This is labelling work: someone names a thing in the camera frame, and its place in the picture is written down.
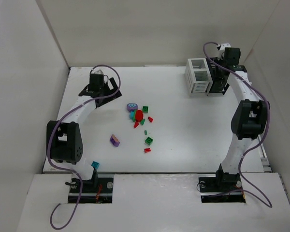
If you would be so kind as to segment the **green plate lego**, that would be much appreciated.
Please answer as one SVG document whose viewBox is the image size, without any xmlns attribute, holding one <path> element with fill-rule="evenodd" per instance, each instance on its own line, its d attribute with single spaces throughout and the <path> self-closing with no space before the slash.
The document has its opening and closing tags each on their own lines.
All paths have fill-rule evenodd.
<svg viewBox="0 0 290 232">
<path fill-rule="evenodd" d="M 135 115 L 136 115 L 136 112 L 133 112 L 133 117 L 132 117 L 132 120 L 133 120 L 133 122 L 135 122 Z"/>
</svg>

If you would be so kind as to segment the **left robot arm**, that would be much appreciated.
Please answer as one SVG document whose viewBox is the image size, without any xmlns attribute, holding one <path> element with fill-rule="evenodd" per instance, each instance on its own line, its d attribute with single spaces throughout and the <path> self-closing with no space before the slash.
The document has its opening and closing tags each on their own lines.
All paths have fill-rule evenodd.
<svg viewBox="0 0 290 232">
<path fill-rule="evenodd" d="M 46 125 L 46 156 L 49 164 L 61 171 L 74 174 L 74 187 L 81 191 L 85 185 L 98 187 L 96 168 L 91 167 L 91 177 L 81 173 L 78 167 L 84 146 L 81 124 L 97 108 L 122 96 L 121 80 L 118 83 L 102 71 L 89 74 L 89 83 L 80 91 L 74 106 L 59 120 L 50 120 Z"/>
</svg>

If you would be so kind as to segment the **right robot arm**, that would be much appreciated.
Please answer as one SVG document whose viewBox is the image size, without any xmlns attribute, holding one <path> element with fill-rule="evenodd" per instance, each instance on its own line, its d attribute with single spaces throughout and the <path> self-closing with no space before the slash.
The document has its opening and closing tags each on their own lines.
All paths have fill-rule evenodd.
<svg viewBox="0 0 290 232">
<path fill-rule="evenodd" d="M 216 191 L 228 192 L 241 182 L 241 164 L 254 140 L 264 132 L 268 121 L 266 105 L 249 79 L 247 70 L 239 65 L 240 49 L 224 43 L 217 47 L 218 68 L 227 77 L 227 84 L 232 88 L 238 106 L 231 120 L 232 141 L 228 153 L 216 171 Z"/>
</svg>

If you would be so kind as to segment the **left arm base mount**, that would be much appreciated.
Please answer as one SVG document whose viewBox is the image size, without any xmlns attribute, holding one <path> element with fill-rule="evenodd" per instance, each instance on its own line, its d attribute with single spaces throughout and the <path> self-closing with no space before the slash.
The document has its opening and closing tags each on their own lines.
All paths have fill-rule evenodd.
<svg viewBox="0 0 290 232">
<path fill-rule="evenodd" d="M 80 180 L 72 178 L 70 182 L 66 182 L 65 184 L 70 187 L 68 203 L 76 203 L 80 192 Z M 83 180 L 83 188 L 79 203 L 112 203 L 112 197 L 112 177 L 100 177 L 97 180 Z"/>
</svg>

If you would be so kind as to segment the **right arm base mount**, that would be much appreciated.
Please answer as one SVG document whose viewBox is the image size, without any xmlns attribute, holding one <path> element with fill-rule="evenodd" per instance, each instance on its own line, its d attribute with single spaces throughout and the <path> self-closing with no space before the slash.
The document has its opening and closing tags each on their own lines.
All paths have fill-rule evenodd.
<svg viewBox="0 0 290 232">
<path fill-rule="evenodd" d="M 213 176 L 199 177 L 197 189 L 202 203 L 245 203 L 245 194 L 240 178 L 218 181 Z"/>
</svg>

